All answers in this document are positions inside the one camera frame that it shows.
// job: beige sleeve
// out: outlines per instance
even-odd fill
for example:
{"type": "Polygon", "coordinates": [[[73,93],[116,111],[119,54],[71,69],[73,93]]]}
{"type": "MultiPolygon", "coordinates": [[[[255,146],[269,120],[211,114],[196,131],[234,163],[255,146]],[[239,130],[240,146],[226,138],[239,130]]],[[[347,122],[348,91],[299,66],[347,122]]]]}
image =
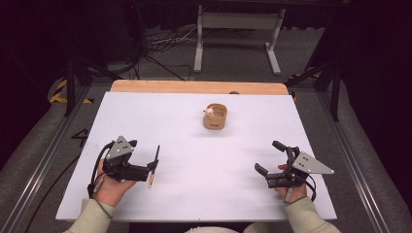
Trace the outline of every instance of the beige sleeve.
{"type": "Polygon", "coordinates": [[[238,232],[224,228],[224,227],[203,226],[203,227],[192,228],[186,233],[238,233],[238,232]]]}
{"type": "Polygon", "coordinates": [[[309,197],[288,205],[285,210],[294,233],[340,232],[334,225],[319,216],[309,197]]]}
{"type": "MultiPolygon", "coordinates": [[[[100,203],[106,212],[112,216],[114,207],[100,203]]],[[[78,219],[65,233],[105,233],[110,224],[110,219],[93,199],[85,199],[85,206],[78,219]]]]}
{"type": "Polygon", "coordinates": [[[250,224],[243,233],[272,233],[269,223],[266,222],[255,222],[250,224]]]}

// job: cable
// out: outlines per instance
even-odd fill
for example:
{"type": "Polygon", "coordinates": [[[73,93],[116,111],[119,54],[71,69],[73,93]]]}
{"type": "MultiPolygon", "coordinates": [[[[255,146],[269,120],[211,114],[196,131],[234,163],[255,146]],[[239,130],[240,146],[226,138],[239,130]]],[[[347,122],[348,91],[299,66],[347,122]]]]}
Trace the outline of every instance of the cable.
{"type": "Polygon", "coordinates": [[[190,75],[191,75],[191,66],[190,65],[164,65],[168,67],[188,67],[189,74],[188,74],[188,79],[185,81],[190,81],[190,75]]]}
{"type": "Polygon", "coordinates": [[[159,43],[163,43],[163,42],[169,42],[169,41],[179,41],[179,40],[183,40],[185,39],[188,34],[190,34],[194,29],[196,29],[197,27],[192,28],[191,30],[189,30],[188,32],[176,32],[174,33],[173,37],[168,38],[172,33],[168,33],[168,32],[158,32],[156,34],[151,34],[151,35],[147,35],[147,41],[148,45],[154,45],[154,44],[159,44],[159,43]],[[162,39],[160,39],[160,36],[158,34],[163,34],[163,33],[168,33],[166,36],[162,36],[162,39]],[[156,40],[150,40],[148,37],[156,37],[156,40]]]}
{"type": "Polygon", "coordinates": [[[96,171],[97,171],[97,167],[99,166],[100,159],[103,156],[104,151],[111,148],[114,143],[115,142],[112,142],[112,143],[104,146],[102,151],[100,151],[99,155],[97,156],[96,163],[94,164],[93,173],[91,174],[91,181],[90,181],[90,184],[87,186],[87,191],[88,191],[88,197],[89,198],[93,197],[94,181],[95,181],[96,171]]]}
{"type": "MultiPolygon", "coordinates": [[[[117,69],[117,70],[109,70],[109,71],[110,71],[111,73],[114,73],[114,74],[116,74],[116,75],[119,75],[119,74],[122,74],[122,73],[124,73],[124,72],[127,72],[127,71],[133,69],[133,67],[134,67],[138,62],[139,62],[139,59],[138,59],[138,58],[134,58],[134,59],[132,59],[132,62],[131,62],[129,65],[127,65],[127,66],[125,66],[125,67],[122,67],[122,68],[119,68],[119,69],[117,69]]],[[[96,72],[96,71],[92,71],[92,70],[88,70],[88,69],[87,69],[87,71],[88,71],[91,75],[93,75],[94,77],[96,77],[96,78],[106,77],[105,75],[101,74],[100,72],[96,72]]]]}
{"type": "Polygon", "coordinates": [[[233,34],[233,35],[246,38],[246,37],[252,35],[252,33],[253,33],[255,30],[252,30],[252,29],[226,29],[225,31],[228,32],[228,33],[231,33],[231,34],[233,34]]]}
{"type": "Polygon", "coordinates": [[[181,45],[187,41],[194,41],[191,39],[192,35],[194,34],[194,30],[197,27],[193,27],[191,30],[187,31],[187,32],[183,32],[183,33],[176,33],[175,36],[171,37],[171,38],[165,38],[165,39],[158,39],[158,40],[147,40],[147,51],[146,54],[151,53],[151,52],[155,52],[155,51],[167,51],[172,49],[173,47],[177,46],[177,45],[181,45]]]}
{"type": "Polygon", "coordinates": [[[312,176],[309,175],[309,177],[310,177],[310,179],[312,179],[312,182],[314,184],[313,186],[311,184],[309,184],[307,181],[303,180],[301,177],[295,176],[296,179],[300,180],[303,183],[306,183],[306,185],[312,190],[311,200],[313,202],[316,199],[316,183],[315,183],[315,180],[313,180],[312,176]]]}
{"type": "Polygon", "coordinates": [[[137,63],[137,70],[136,70],[136,66],[134,66],[133,69],[134,69],[133,80],[134,80],[134,77],[135,77],[135,76],[137,77],[137,80],[140,80],[140,76],[139,76],[139,63],[137,63]]]}
{"type": "Polygon", "coordinates": [[[182,77],[180,77],[179,75],[177,75],[176,73],[174,73],[173,71],[171,71],[170,69],[168,69],[165,65],[161,64],[160,62],[158,62],[156,59],[152,58],[151,56],[145,54],[145,58],[146,58],[148,61],[150,61],[150,62],[152,62],[152,63],[154,63],[154,64],[157,64],[157,65],[159,65],[160,67],[162,67],[163,69],[167,70],[168,72],[170,72],[171,74],[173,74],[174,76],[176,76],[177,78],[179,78],[180,80],[185,81],[185,79],[183,79],[182,77]]]}
{"type": "Polygon", "coordinates": [[[51,184],[51,186],[49,187],[48,191],[46,192],[46,194],[43,196],[42,200],[40,201],[39,205],[37,206],[36,210],[34,211],[33,216],[31,217],[31,219],[29,220],[26,229],[25,229],[25,233],[28,232],[28,230],[30,229],[31,223],[33,223],[34,217],[37,215],[37,212],[40,210],[40,207],[42,206],[43,202],[46,200],[46,197],[49,195],[49,193],[52,191],[52,189],[54,188],[55,184],[60,180],[60,178],[63,176],[63,174],[80,158],[80,154],[77,155],[70,163],[69,165],[67,165],[67,167],[60,173],[60,175],[54,180],[54,182],[51,184]]]}

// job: white tabletop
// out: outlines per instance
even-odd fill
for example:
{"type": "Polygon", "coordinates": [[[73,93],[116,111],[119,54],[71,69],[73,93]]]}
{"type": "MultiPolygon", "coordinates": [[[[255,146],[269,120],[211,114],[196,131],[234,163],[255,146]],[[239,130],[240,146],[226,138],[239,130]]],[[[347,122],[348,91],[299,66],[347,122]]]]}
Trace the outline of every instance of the white tabletop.
{"type": "MultiPolygon", "coordinates": [[[[287,219],[280,195],[267,187],[255,163],[280,172],[276,167],[287,156],[272,147],[275,140],[313,154],[289,95],[107,92],[57,219],[78,217],[96,158],[119,135],[138,141],[133,165],[152,162],[160,145],[153,186],[137,183],[116,209],[114,220],[129,222],[287,219]],[[227,107],[222,130],[202,124],[211,103],[227,107]]],[[[312,176],[320,216],[336,218],[324,179],[312,176]]]]}

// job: human hand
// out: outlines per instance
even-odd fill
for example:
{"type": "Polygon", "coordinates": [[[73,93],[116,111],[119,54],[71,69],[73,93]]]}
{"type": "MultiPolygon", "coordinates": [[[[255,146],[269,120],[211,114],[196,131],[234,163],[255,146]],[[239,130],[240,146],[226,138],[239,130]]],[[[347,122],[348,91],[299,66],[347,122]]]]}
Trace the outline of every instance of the human hand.
{"type": "MultiPolygon", "coordinates": [[[[288,165],[282,164],[282,165],[279,165],[278,168],[281,170],[286,170],[288,169],[288,165]]],[[[279,192],[282,195],[282,198],[285,200],[286,194],[288,193],[287,187],[275,187],[275,191],[279,192]]],[[[294,187],[291,198],[289,199],[289,203],[291,204],[299,199],[306,197],[307,195],[308,194],[307,194],[305,183],[301,186],[294,187]]]]}
{"type": "Polygon", "coordinates": [[[130,189],[137,182],[135,181],[124,181],[118,182],[109,176],[103,174],[103,161],[101,159],[99,166],[97,168],[97,179],[95,183],[99,183],[103,179],[103,183],[97,190],[94,199],[106,205],[115,207],[123,197],[124,193],[130,189]]]}

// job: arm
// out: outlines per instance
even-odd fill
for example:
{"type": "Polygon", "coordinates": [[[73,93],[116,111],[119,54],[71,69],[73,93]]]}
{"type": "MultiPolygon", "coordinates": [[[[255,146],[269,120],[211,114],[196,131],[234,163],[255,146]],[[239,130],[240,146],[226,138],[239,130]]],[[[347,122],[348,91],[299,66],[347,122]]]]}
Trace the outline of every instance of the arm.
{"type": "Polygon", "coordinates": [[[304,197],[285,207],[289,223],[294,233],[340,232],[334,225],[323,220],[309,197],[304,197]]]}
{"type": "MultiPolygon", "coordinates": [[[[279,169],[287,169],[287,165],[280,165],[279,169]]],[[[284,198],[288,189],[286,187],[276,187],[275,191],[279,192],[284,198]]],[[[295,187],[293,189],[289,203],[286,203],[286,214],[293,232],[305,233],[328,233],[340,232],[334,225],[323,220],[316,211],[315,205],[307,197],[306,185],[295,187]]]]}
{"type": "Polygon", "coordinates": [[[113,215],[115,207],[120,202],[124,193],[136,184],[134,181],[119,183],[105,176],[102,167],[103,160],[100,161],[98,166],[96,183],[99,183],[102,179],[103,182],[94,194],[94,199],[84,200],[83,206],[85,206],[85,208],[65,233],[106,232],[111,220],[109,216],[113,215]]]}

